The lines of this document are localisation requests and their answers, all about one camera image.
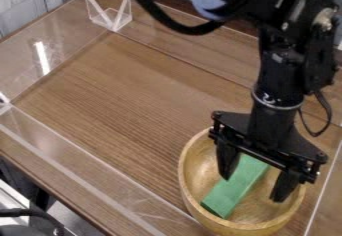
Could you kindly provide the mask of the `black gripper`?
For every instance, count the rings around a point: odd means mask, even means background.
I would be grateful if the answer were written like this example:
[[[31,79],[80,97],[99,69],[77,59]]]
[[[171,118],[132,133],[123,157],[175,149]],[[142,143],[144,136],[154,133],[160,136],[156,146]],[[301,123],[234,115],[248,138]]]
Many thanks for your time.
[[[302,115],[299,107],[290,109],[254,104],[250,113],[216,110],[211,113],[208,137],[216,146],[218,170],[228,180],[240,156],[255,158],[278,168],[270,199],[282,203],[297,186],[314,183],[327,154],[301,135],[294,119]]]

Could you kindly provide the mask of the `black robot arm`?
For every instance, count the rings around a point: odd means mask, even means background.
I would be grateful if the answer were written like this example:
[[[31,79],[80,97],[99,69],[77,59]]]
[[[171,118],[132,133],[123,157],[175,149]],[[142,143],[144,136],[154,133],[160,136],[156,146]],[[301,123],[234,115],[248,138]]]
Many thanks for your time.
[[[270,199],[282,202],[298,185],[317,180],[327,154],[299,134],[294,120],[303,117],[305,97],[313,95],[326,114],[331,106],[322,89],[338,70],[334,38],[335,0],[191,0],[215,22],[242,18],[259,31],[260,70],[252,86],[248,114],[212,113],[210,137],[223,178],[232,176],[247,154],[280,170]]]

